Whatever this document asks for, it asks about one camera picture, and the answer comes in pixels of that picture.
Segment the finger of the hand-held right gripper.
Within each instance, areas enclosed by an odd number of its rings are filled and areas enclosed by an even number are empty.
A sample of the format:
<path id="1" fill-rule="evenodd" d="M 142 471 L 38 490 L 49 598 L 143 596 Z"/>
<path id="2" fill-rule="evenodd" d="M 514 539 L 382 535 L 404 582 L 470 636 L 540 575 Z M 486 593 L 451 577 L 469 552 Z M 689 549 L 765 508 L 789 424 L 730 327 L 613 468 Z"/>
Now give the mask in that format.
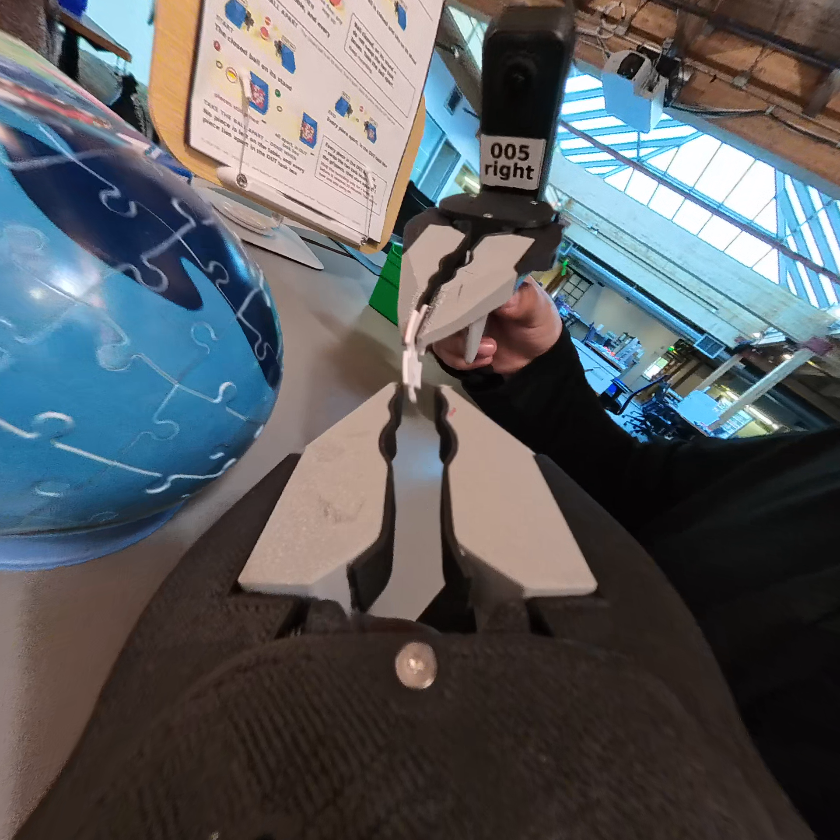
<path id="1" fill-rule="evenodd" d="M 428 346 L 474 320 L 469 237 L 428 225 L 403 252 L 397 313 L 404 346 Z"/>
<path id="2" fill-rule="evenodd" d="M 469 262 L 435 292 L 418 330 L 418 348 L 466 331 L 465 348 L 477 350 L 489 315 L 512 297 L 522 274 L 518 263 L 533 244 L 525 235 L 484 237 Z"/>

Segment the white ceiling device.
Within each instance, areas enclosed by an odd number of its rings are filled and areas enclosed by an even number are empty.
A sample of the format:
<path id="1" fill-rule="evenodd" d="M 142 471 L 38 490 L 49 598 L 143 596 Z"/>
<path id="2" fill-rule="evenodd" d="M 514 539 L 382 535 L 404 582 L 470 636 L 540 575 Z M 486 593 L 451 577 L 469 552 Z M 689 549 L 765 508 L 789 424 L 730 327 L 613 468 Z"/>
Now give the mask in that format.
<path id="1" fill-rule="evenodd" d="M 639 46 L 610 55 L 602 69 L 606 112 L 638 133 L 658 125 L 682 83 L 681 60 Z"/>

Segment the blue puzzle ball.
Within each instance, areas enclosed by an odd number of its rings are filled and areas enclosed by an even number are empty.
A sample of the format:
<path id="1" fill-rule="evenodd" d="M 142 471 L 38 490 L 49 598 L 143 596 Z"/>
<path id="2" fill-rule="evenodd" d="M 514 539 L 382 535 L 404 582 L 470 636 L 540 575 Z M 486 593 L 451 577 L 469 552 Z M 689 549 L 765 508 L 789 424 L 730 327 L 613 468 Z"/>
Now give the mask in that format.
<path id="1" fill-rule="evenodd" d="M 2 537 L 178 508 L 276 404 L 265 276 L 168 154 L 5 33 L 1 114 Z"/>

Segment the person's right forearm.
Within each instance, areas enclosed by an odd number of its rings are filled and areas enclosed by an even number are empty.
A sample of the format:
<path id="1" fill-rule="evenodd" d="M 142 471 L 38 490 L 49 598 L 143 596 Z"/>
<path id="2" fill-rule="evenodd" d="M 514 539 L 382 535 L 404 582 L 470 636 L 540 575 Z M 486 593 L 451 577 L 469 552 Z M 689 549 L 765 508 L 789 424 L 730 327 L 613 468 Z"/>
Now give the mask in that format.
<path id="1" fill-rule="evenodd" d="M 666 523 L 727 520 L 771 546 L 838 553 L 838 428 L 762 437 L 641 442 L 612 420 L 561 335 L 519 372 L 458 371 L 478 407 L 548 457 L 624 527 L 663 539 Z"/>

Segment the white stand base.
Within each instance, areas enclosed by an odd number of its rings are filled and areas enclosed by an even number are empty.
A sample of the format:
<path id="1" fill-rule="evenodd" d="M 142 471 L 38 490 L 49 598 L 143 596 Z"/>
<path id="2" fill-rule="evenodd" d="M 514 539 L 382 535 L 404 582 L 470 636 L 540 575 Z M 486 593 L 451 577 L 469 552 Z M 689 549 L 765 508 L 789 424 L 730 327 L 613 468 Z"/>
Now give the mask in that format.
<path id="1" fill-rule="evenodd" d="M 193 186 L 225 226 L 245 244 L 300 266 L 323 270 L 321 260 L 277 211 L 263 207 L 255 199 L 202 179 L 195 180 Z"/>

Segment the green plastic bin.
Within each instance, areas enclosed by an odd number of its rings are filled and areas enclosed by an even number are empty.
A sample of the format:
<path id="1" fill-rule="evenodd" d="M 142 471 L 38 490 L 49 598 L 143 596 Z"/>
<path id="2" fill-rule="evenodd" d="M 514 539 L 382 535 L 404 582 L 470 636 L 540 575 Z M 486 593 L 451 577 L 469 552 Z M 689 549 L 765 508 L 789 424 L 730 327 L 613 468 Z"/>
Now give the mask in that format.
<path id="1" fill-rule="evenodd" d="M 400 323 L 398 296 L 402 261 L 403 247 L 391 245 L 369 299 L 369 306 L 395 326 Z"/>

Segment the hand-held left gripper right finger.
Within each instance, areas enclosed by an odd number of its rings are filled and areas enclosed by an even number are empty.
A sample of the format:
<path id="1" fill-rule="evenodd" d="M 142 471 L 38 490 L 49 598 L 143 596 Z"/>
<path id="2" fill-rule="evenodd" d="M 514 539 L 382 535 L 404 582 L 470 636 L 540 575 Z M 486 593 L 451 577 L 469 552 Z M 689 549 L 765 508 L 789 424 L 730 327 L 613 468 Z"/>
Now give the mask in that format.
<path id="1" fill-rule="evenodd" d="M 584 597 L 596 578 L 537 456 L 448 385 L 435 394 L 441 536 L 478 625 L 511 602 Z"/>

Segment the person's right hand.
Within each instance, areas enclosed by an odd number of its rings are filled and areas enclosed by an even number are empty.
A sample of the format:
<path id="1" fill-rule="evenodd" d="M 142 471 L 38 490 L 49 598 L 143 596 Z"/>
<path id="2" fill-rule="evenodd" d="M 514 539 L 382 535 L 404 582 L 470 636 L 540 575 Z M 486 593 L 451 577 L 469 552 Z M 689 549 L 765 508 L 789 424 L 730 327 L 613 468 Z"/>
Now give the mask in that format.
<path id="1" fill-rule="evenodd" d="M 532 368 L 540 381 L 580 380 L 585 374 L 552 298 L 532 277 L 487 318 L 476 357 L 466 359 L 467 330 L 435 342 L 432 352 L 447 373 L 476 390 L 501 385 Z"/>

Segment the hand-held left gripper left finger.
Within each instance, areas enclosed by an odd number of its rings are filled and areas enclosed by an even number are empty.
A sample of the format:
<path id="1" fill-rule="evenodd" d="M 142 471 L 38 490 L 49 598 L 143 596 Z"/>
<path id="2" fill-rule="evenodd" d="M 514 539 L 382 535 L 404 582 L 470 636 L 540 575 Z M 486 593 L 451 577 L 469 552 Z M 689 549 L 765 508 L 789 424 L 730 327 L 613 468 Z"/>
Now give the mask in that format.
<path id="1" fill-rule="evenodd" d="M 392 574 L 402 412 L 391 383 L 305 447 L 238 577 L 243 591 L 371 609 Z"/>

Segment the black office chair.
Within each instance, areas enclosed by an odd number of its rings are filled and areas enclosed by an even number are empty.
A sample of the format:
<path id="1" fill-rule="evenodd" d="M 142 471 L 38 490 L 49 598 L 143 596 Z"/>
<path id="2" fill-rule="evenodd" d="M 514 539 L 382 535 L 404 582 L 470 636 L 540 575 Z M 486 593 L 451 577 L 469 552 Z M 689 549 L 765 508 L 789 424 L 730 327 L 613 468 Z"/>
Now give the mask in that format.
<path id="1" fill-rule="evenodd" d="M 127 72 L 119 77 L 118 96 L 109 105 L 127 124 L 140 132 L 153 144 L 159 142 L 149 104 L 148 88 Z"/>

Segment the white puzzle piece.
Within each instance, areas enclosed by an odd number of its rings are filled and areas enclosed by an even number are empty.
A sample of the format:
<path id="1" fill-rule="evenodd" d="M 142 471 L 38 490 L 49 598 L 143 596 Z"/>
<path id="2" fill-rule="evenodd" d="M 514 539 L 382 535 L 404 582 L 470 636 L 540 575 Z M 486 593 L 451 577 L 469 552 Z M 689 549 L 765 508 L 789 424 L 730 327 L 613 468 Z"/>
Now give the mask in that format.
<path id="1" fill-rule="evenodd" d="M 427 320 L 429 305 L 423 304 L 412 311 L 406 322 L 402 336 L 402 391 L 404 397 L 413 405 L 417 404 L 418 393 L 423 388 L 423 357 L 425 346 L 419 339 Z"/>

